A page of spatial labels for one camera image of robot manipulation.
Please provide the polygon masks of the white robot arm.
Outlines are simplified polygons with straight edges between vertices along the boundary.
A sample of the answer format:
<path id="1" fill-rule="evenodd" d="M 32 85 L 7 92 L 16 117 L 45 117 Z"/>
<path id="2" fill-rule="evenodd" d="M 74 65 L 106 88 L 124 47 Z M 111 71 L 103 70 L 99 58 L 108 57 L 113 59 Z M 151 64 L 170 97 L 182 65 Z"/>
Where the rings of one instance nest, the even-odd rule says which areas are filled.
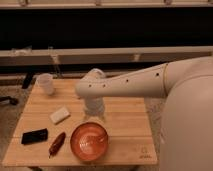
<path id="1" fill-rule="evenodd" d="M 93 69 L 75 91 L 88 114 L 100 111 L 105 97 L 165 98 L 159 171 L 213 171 L 213 56 L 112 78 Z"/>

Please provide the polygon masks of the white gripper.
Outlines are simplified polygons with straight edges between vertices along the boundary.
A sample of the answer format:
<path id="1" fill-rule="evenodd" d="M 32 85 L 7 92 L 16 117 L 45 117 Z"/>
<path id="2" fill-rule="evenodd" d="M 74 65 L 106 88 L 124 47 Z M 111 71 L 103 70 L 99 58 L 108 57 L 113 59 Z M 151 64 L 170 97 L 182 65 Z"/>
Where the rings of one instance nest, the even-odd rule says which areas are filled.
<path id="1" fill-rule="evenodd" d="M 89 116 L 99 116 L 99 119 L 102 122 L 106 122 L 106 118 L 103 116 L 105 112 L 105 105 L 102 98 L 85 99 L 84 112 Z M 90 119 L 89 116 L 84 116 L 82 122 L 87 122 Z"/>

